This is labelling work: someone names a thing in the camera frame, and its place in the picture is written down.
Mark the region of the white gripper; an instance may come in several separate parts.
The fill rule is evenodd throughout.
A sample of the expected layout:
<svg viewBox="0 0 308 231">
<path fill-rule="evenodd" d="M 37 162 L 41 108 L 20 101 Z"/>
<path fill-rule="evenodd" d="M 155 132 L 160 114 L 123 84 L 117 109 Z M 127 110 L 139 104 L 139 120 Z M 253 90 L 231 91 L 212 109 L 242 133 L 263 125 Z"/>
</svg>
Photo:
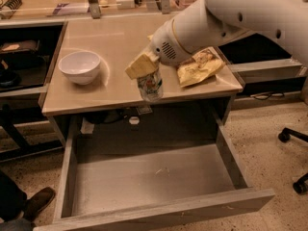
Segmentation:
<svg viewBox="0 0 308 231">
<path fill-rule="evenodd" d="M 192 53 L 187 49 L 185 38 L 189 35 L 190 29 L 186 22 L 179 19 L 165 22 L 152 36 L 152 52 L 138 55 L 125 68 L 125 73 L 130 79 L 138 79 L 155 72 L 159 60 L 162 64 L 176 66 L 188 59 Z"/>
</svg>

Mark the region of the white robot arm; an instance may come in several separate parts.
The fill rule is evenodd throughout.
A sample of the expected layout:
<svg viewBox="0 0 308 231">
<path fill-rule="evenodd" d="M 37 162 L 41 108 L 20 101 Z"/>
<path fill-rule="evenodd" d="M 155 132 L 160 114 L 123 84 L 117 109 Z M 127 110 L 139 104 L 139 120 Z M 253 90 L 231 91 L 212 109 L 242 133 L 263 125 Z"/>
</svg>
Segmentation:
<svg viewBox="0 0 308 231">
<path fill-rule="evenodd" d="M 158 64 L 177 65 L 196 51 L 255 32 L 308 64 L 307 0 L 196 0 L 165 22 L 125 69 L 137 79 Z"/>
</svg>

